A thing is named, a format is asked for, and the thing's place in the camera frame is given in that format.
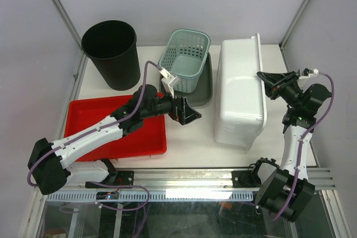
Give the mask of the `dark grey plastic tray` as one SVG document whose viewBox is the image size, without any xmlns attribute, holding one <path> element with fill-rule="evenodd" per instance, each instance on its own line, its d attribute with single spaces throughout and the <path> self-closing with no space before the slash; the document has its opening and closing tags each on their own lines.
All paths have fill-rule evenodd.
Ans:
<svg viewBox="0 0 357 238">
<path fill-rule="evenodd" d="M 189 94 L 176 90 L 174 93 L 177 97 L 185 96 L 191 107 L 204 106 L 211 100 L 213 95 L 213 76 L 210 53 L 207 55 L 206 63 L 195 90 Z"/>
</svg>

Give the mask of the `large white plastic tub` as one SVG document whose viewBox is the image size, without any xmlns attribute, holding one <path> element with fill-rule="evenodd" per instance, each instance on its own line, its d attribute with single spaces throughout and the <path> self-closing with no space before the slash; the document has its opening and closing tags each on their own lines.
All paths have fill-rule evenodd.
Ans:
<svg viewBox="0 0 357 238">
<path fill-rule="evenodd" d="M 215 141 L 250 150 L 267 122 L 260 35 L 224 40 L 216 78 Z"/>
</svg>

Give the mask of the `teal perforated plastic basket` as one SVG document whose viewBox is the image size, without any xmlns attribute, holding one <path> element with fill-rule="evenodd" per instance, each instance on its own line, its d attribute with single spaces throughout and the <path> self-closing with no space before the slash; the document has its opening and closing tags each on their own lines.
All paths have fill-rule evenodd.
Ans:
<svg viewBox="0 0 357 238">
<path fill-rule="evenodd" d="M 184 28 L 173 31 L 158 65 L 180 78 L 176 91 L 190 94 L 195 90 L 210 44 L 210 37 L 203 32 Z"/>
</svg>

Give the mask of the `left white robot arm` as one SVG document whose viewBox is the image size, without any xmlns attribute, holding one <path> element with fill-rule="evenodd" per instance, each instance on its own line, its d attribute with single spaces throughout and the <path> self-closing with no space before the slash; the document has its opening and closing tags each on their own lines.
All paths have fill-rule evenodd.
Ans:
<svg viewBox="0 0 357 238">
<path fill-rule="evenodd" d="M 80 157 L 102 145 L 120 140 L 143 127 L 145 119 L 161 115 L 187 125 L 202 115 L 192 108 L 187 98 L 162 97 L 153 85 L 145 84 L 121 107 L 98 123 L 71 136 L 49 142 L 38 140 L 28 161 L 27 182 L 49 195 L 71 183 L 84 184 L 87 188 L 119 187 L 118 170 L 110 160 L 102 158 L 93 163 L 75 164 Z"/>
</svg>

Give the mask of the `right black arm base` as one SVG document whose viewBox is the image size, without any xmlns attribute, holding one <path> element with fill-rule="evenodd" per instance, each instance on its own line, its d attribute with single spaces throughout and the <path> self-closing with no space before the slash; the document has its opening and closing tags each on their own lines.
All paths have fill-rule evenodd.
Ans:
<svg viewBox="0 0 357 238">
<path fill-rule="evenodd" d="M 260 186 L 259 178 L 251 171 L 232 171 L 233 188 L 256 188 Z"/>
</svg>

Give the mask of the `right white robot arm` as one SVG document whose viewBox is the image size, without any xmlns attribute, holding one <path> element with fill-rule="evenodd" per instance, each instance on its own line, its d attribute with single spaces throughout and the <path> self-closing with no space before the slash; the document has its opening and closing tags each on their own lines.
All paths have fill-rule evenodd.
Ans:
<svg viewBox="0 0 357 238">
<path fill-rule="evenodd" d="M 315 128 L 328 115 L 335 96 L 332 78 L 323 74 L 331 84 L 312 84 L 301 89 L 304 80 L 321 75 L 317 69 L 287 73 L 258 72 L 266 96 L 282 98 L 287 111 L 282 119 L 284 150 L 281 164 L 260 158 L 249 173 L 252 184 L 259 186 L 255 204 L 268 211 L 273 221 L 283 218 L 294 222 L 311 201 L 315 186 L 308 181 L 307 149 Z"/>
</svg>

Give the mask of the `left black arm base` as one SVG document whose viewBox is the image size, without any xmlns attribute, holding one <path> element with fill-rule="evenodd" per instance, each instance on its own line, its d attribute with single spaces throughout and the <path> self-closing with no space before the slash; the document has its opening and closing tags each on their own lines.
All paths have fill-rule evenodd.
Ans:
<svg viewBox="0 0 357 238">
<path fill-rule="evenodd" d="M 108 174 L 101 180 L 85 182 L 86 188 L 98 188 L 99 186 L 95 182 L 116 187 L 133 185 L 134 171 L 116 169 L 109 159 L 101 159 L 99 162 L 105 165 L 104 170 Z"/>
</svg>

